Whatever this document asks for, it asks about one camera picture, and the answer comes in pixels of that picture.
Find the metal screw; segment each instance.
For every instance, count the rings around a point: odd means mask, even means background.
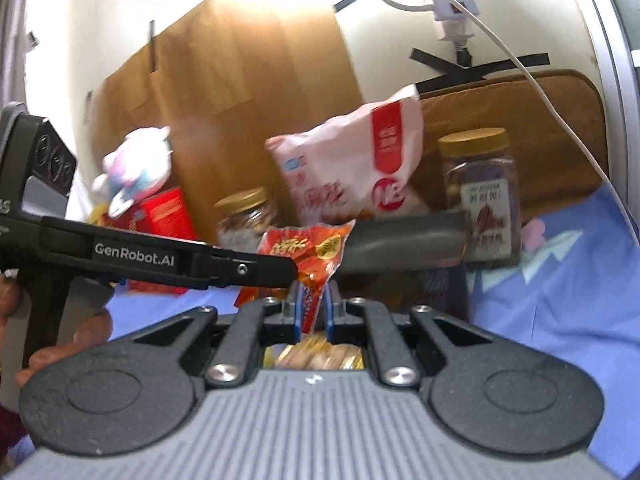
[[[215,365],[207,370],[209,379],[219,383],[230,383],[240,376],[240,370],[233,365]]]
[[[413,383],[418,378],[418,374],[406,366],[397,366],[385,372],[385,381],[398,386],[406,386]]]
[[[320,384],[322,381],[324,381],[324,379],[322,378],[322,375],[313,374],[313,375],[311,375],[309,377],[306,377],[305,381],[308,384],[311,384],[312,386],[315,386],[316,384]]]

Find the human hand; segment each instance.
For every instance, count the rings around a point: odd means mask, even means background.
[[[20,287],[15,283],[15,280],[0,276],[0,348],[4,346],[7,319],[18,306],[19,300]],[[15,375],[18,386],[23,387],[34,373],[55,361],[105,343],[112,330],[113,321],[106,310],[87,319],[78,327],[73,342],[43,348],[33,354],[29,359],[29,368]]]

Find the jar label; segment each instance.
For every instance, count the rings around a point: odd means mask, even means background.
[[[511,255],[511,203],[505,178],[460,186],[462,208],[473,228],[468,261],[499,260]]]
[[[257,235],[253,229],[218,231],[220,247],[240,253],[255,253],[261,239],[262,237]]]

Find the brown cushion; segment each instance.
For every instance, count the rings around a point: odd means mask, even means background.
[[[558,113],[607,172],[607,139],[600,95],[574,71],[537,76]],[[516,159],[523,220],[579,202],[600,185],[580,149],[556,123],[522,76],[458,86],[422,96],[424,151],[411,179],[434,209],[446,207],[440,137],[473,128],[506,128]]]

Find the camera lens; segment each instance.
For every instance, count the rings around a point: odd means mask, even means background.
[[[56,147],[51,153],[51,158],[49,159],[49,176],[51,177],[51,181],[55,182],[60,178],[60,173],[62,173],[62,153],[60,153],[60,147]]]
[[[71,180],[74,177],[74,173],[71,170],[71,163],[66,163],[62,168],[62,186],[67,187],[71,184]]]
[[[44,166],[44,163],[47,161],[49,157],[49,152],[51,150],[51,139],[49,139],[48,135],[43,135],[38,139],[38,143],[36,144],[35,150],[35,159],[36,164],[39,166]]]

